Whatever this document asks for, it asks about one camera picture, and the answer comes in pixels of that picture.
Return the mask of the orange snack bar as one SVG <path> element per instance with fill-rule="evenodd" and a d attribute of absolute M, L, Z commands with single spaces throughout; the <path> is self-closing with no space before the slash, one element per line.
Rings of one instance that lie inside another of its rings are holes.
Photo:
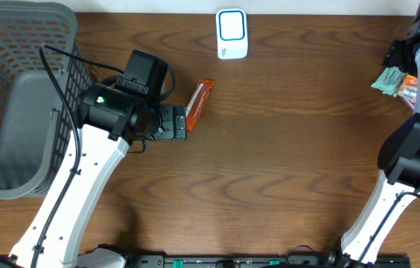
<path fill-rule="evenodd" d="M 214 80 L 200 79 L 198 81 L 185 108 L 187 131 L 191 132 L 195 128 L 214 84 Z"/>

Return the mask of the grey plastic basket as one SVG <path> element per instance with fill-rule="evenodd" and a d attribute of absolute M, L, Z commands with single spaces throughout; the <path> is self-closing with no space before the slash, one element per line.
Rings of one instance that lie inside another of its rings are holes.
<path fill-rule="evenodd" d="M 71 124 L 63 101 L 92 82 L 63 4 L 0 1 L 0 200 L 46 195 Z"/>

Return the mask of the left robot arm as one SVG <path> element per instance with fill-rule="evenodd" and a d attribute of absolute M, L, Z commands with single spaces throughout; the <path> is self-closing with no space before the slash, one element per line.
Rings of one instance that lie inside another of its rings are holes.
<path fill-rule="evenodd" d="M 125 267 L 127 254 L 109 246 L 79 253 L 105 184 L 135 141 L 184 140 L 184 106 L 159 92 L 92 84 L 80 96 L 72 143 L 32 224 L 0 267 Z"/>

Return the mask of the white barcode scanner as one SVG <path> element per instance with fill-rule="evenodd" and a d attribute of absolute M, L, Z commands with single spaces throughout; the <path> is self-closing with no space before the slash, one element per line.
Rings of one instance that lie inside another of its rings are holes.
<path fill-rule="evenodd" d="M 240 8 L 222 9 L 215 16 L 217 55 L 221 60 L 237 60 L 247 56 L 248 27 L 246 13 Z"/>

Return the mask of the green wipes packet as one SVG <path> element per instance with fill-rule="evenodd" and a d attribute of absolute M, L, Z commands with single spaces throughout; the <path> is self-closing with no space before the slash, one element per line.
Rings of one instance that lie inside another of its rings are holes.
<path fill-rule="evenodd" d="M 396 97 L 398 88 L 406 76 L 407 73 L 402 72 L 398 67 L 386 67 L 371 87 L 384 95 Z"/>

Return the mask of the small orange packet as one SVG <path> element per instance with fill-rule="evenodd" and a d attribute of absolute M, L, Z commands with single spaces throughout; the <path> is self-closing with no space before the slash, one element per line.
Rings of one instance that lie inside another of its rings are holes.
<path fill-rule="evenodd" d="M 411 103 L 416 102 L 418 78 L 408 74 L 398 88 L 398 95 Z"/>

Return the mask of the purple red snack pack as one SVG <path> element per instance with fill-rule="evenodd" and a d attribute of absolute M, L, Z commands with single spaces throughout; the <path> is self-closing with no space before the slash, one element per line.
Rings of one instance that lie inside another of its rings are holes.
<path fill-rule="evenodd" d="M 401 95 L 401 99 L 408 105 L 408 107 L 414 111 L 416 108 L 416 96 L 415 95 Z"/>

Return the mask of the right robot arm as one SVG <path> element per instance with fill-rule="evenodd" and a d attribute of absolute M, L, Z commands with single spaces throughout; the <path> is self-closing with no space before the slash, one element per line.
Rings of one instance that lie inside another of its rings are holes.
<path fill-rule="evenodd" d="M 403 261 L 379 261 L 378 252 L 398 218 L 420 199 L 420 4 L 407 38 L 392 43 L 384 66 L 418 78 L 413 115 L 383 143 L 378 180 L 354 225 L 326 261 L 328 267 L 396 267 Z"/>

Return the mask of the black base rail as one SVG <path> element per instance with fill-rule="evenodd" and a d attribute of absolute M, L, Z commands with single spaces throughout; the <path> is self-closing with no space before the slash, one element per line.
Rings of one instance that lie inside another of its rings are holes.
<path fill-rule="evenodd" d="M 291 255 L 270 257 L 165 257 L 141 255 L 135 258 L 134 268 L 261 268 L 261 267 L 327 267 L 318 255 Z"/>

